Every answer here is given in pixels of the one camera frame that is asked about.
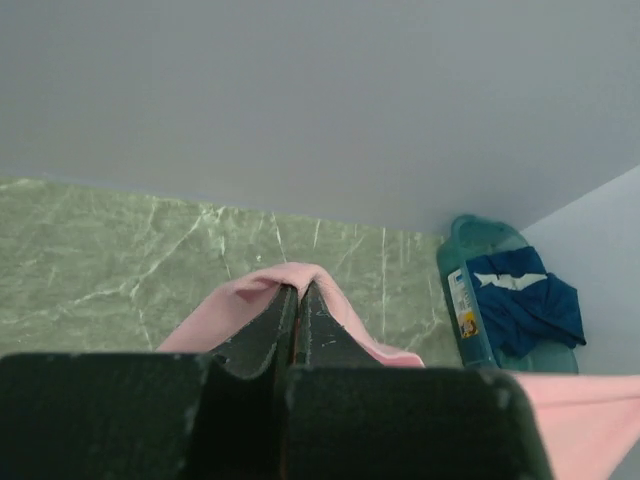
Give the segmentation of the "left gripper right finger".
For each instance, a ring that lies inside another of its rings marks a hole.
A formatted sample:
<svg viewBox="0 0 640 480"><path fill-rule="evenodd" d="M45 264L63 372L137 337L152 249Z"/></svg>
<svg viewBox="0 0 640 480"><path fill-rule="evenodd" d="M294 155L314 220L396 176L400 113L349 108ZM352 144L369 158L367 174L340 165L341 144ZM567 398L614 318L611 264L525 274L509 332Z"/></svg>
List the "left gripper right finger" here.
<svg viewBox="0 0 640 480"><path fill-rule="evenodd" d="M302 297L295 333L294 363L310 367L375 368L382 363L366 351L329 312L312 282Z"/></svg>

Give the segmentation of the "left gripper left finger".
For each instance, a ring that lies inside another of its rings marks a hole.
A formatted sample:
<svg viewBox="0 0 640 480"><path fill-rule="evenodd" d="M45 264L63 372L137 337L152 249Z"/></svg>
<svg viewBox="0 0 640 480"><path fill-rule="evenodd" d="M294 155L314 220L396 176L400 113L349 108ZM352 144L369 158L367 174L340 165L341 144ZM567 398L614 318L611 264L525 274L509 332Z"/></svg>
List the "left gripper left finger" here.
<svg viewBox="0 0 640 480"><path fill-rule="evenodd" d="M211 355L236 378L259 377L268 370L281 346L288 355L297 309L297 290L290 285L281 286L259 315L212 349Z"/></svg>

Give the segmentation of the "pink t shirt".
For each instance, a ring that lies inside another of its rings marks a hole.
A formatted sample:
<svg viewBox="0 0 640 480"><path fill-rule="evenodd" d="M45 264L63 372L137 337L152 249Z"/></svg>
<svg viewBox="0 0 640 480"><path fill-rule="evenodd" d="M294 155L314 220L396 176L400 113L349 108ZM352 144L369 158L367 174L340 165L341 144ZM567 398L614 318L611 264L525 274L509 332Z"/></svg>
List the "pink t shirt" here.
<svg viewBox="0 0 640 480"><path fill-rule="evenodd" d="M369 356L391 367L423 367L412 352L374 340L337 283L322 267L284 263L215 289L161 343L161 352L207 352L262 313L278 289L304 295L317 284L329 313ZM636 375L518 374L557 479L608 479L639 440Z"/></svg>

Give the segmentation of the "teal plastic bin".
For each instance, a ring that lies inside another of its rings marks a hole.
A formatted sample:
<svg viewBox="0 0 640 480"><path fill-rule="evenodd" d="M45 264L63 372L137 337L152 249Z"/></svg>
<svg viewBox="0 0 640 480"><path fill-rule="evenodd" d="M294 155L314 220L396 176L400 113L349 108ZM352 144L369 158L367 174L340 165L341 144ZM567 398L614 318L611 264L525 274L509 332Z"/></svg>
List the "teal plastic bin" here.
<svg viewBox="0 0 640 480"><path fill-rule="evenodd" d="M453 221L449 238L438 248L437 266L461 360L468 368L576 374L579 367L574 350L580 345L569 349L555 342L541 342L517 359L494 351L489 343L466 262L527 246L531 245L506 223L474 215L462 215Z"/></svg>

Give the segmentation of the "navy blue t shirt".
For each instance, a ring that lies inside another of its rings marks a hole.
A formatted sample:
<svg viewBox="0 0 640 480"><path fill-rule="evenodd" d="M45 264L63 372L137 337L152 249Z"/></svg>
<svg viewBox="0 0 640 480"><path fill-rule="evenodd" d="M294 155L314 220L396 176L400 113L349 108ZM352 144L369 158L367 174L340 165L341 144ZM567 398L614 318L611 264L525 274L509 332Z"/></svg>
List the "navy blue t shirt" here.
<svg viewBox="0 0 640 480"><path fill-rule="evenodd" d="M587 344L577 290L532 246L466 262L491 348L522 359L541 342Z"/></svg>

